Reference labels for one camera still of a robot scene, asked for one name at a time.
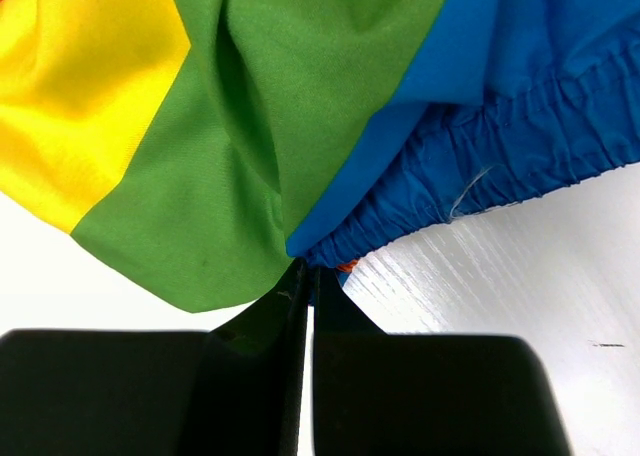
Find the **rainbow striped shorts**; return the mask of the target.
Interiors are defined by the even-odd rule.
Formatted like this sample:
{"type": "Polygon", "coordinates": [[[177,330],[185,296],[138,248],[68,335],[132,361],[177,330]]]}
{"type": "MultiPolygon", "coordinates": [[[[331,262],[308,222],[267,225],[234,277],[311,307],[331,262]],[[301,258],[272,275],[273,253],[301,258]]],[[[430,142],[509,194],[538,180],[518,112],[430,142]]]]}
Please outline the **rainbow striped shorts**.
{"type": "Polygon", "coordinates": [[[1,0],[1,189],[173,306],[639,159],[639,0],[1,0]]]}

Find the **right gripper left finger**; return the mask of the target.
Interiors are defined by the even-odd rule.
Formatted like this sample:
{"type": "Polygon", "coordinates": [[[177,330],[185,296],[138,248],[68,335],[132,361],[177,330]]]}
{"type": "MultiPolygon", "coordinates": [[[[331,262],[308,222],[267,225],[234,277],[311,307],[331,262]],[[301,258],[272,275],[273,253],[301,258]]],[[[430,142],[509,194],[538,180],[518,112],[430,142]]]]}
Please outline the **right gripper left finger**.
{"type": "Polygon", "coordinates": [[[209,331],[14,330],[1,339],[5,455],[293,455],[308,271],[209,331]]]}

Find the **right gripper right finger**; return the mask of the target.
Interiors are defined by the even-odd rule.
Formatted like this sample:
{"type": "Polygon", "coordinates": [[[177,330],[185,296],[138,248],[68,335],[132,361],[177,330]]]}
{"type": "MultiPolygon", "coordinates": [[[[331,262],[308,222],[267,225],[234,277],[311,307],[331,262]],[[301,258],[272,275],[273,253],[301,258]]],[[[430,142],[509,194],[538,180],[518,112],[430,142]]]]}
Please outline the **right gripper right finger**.
{"type": "Polygon", "coordinates": [[[566,455],[544,366],[521,338],[388,334],[314,276],[318,455],[566,455]]]}

